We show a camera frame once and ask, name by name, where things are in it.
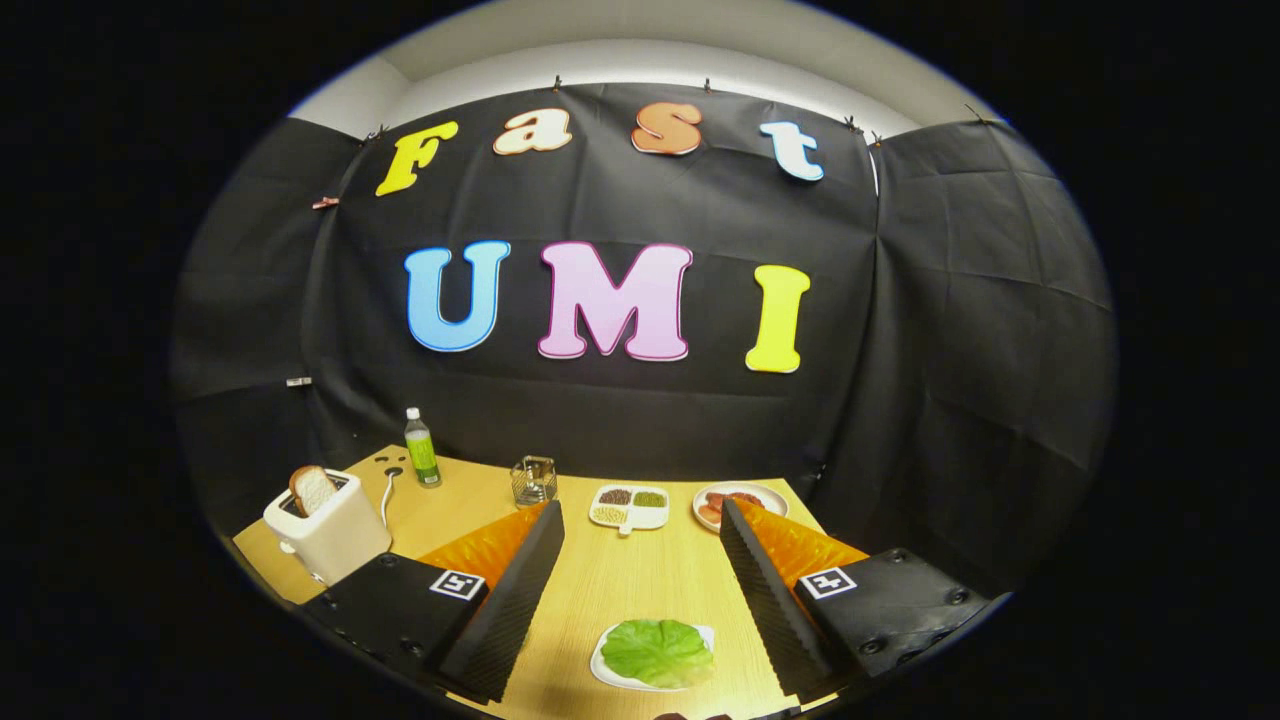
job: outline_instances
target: blue letter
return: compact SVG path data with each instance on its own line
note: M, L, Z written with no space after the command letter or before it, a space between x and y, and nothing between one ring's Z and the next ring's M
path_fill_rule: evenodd
M449 264L449 251L431 247L406 258L413 340L438 352L460 352L484 342L498 319L498 263L509 254L511 245L500 240L472 242L462 251L471 263L471 314L461 323L440 316L440 273Z
M800 132L795 123L764 123L760 132L773 136L773 156L778 165L792 176L806 181L822 179L822 165L814 165L804 156L804 149L818 149L818 141Z

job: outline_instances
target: wooden table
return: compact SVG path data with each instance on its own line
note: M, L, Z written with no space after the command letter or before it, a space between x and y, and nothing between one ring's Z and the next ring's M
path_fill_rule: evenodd
M394 479L387 523L390 551L404 557L417 559L516 510L508 468L440 457L443 483L428 489L416 483L408 451L393 445L346 471L360 478L374 507L379 507L387 488L384 470L396 465L404 473ZM694 495L712 480L625 480L660 487L671 495L667 525L635 530L630 537L588 519L595 491L609 482L559 475L557 498L564 512L564 544L503 702L480 706L449 697L511 720L652 720L663 712L680 712L689 720L719 714L748 720L795 707L795 696L782 694L778 687L719 537L694 518ZM790 519L822 530L786 480L755 482L786 497ZM280 551L278 538L261 519L237 534L234 542L285 600L302 603L324 589L297 557ZM623 620L666 618L714 628L716 674L710 680L682 692L655 693L614 688L591 675L588 661L607 628Z

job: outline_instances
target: pink letter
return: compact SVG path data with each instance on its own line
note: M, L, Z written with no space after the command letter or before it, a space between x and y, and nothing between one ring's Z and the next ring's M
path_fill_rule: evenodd
M580 309L602 355L617 347L631 315L636 332L627 341L627 355L658 363L689 355L689 343L680 337L680 284L685 268L694 264L687 247L645 247L618 286L589 242L548 245L543 261L552 266L552 319L547 337L538 341L541 355L570 360L586 354L586 341L577 334Z

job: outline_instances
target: wire basket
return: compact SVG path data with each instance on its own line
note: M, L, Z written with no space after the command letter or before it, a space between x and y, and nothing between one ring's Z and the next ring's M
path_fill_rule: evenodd
M516 505L527 507L556 500L556 461L526 455L511 469L511 495Z

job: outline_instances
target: plate of sausages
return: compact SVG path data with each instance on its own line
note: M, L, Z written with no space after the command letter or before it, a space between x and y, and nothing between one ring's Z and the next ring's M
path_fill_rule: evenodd
M694 496L694 518L698 518L698 521L708 530L718 533L726 498L750 502L783 518L790 511L786 498L773 489L755 483L728 482L707 486L698 491L698 495Z

